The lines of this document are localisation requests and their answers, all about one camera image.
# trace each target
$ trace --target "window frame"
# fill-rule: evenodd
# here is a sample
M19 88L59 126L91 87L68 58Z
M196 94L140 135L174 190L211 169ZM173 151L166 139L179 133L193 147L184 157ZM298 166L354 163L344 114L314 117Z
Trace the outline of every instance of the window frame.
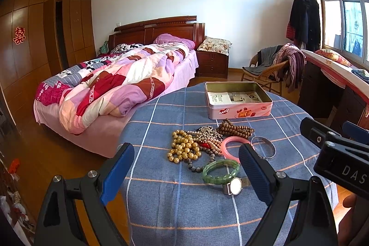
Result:
M321 7L322 7L322 48L332 49L346 59L348 59L351 63L356 65L360 68L365 68L369 70L369 61L367 60L368 52L369 52L369 41L368 41L368 20L366 19L366 8L365 3L369 0L338 0L340 2L341 7L341 41L340 41L340 49L331 47L325 44L325 1L321 0ZM346 12L344 10L344 1L351 1L351 2L360 2L361 5L361 13L363 19L363 55L359 57L355 54L352 54L346 50L344 50L344 43L346 42Z
M322 14L323 14L323 48L332 49L338 53L341 53L345 58L358 63L360 65L364 65L369 68L369 61L366 60L368 53L368 25L366 20L366 11L365 11L365 2L369 3L369 0L339 0L341 7L341 41L340 41L340 49L333 48L329 45L325 44L325 2L329 0L321 0L322 3ZM344 1L349 2L359 2L361 5L361 14L363 19L363 55L359 57L355 54L350 53L349 51L344 50L344 45L346 42L346 12L344 10Z

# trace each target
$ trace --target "newspaper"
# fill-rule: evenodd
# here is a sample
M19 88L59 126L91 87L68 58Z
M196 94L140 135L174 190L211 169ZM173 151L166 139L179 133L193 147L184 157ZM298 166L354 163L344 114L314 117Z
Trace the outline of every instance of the newspaper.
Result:
M208 92L211 105L249 104L262 102L255 91L250 92Z

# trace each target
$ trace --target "pink bed sheet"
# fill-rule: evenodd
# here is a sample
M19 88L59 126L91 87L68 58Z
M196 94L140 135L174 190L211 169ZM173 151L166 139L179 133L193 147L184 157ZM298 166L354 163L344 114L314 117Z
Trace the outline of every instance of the pink bed sheet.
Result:
M195 77L195 70L199 66L196 52L190 51L186 59L175 68L173 82L161 95L187 87L191 78ZM118 146L118 138L134 112L144 106L145 103L136 105L125 117L111 115L99 116L82 134L76 136L67 132L59 122L59 105L44 106L41 102L34 101L34 113L36 121L47 125L54 132L90 152L111 158L115 155Z

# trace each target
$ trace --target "pillow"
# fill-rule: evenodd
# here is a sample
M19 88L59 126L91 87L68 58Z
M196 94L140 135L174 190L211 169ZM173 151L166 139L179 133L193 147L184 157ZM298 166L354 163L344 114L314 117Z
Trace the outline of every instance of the pillow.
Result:
M318 49L315 51L316 54L321 55L327 59L331 59L333 62L341 64L343 66L351 67L352 64L348 62L343 56L331 49Z
M165 43L173 43L173 42L183 43L187 45L187 47L190 50L193 50L195 48L195 42L188 40L188 39L178 38L171 34L161 34L157 36L156 39L154 40L154 44L165 44Z
M228 55L231 45L232 43L228 40L210 38L205 36L204 42L202 42L197 50L212 51Z
M110 52L110 54L119 54L119 53L123 53L125 51L131 50L133 48L138 48L143 46L143 44L119 44L117 45L115 48L112 49L112 51Z

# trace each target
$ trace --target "pink bangle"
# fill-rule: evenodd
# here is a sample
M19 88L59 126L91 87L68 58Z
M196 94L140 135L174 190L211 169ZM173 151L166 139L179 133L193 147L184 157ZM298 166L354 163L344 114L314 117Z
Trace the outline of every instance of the pink bangle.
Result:
M244 138L241 138L241 137L237 137L237 136L231 136L231 137L228 137L228 138L225 138L220 146L221 150L222 150L222 153L224 155L224 157L226 159L230 159L230 160L235 160L236 162L239 163L239 158L237 157L234 157L233 155L231 155L227 148L226 148L226 144L231 142L231 141L237 141L237 142L241 142L241 143L249 143L250 144L250 141L249 140L246 140Z

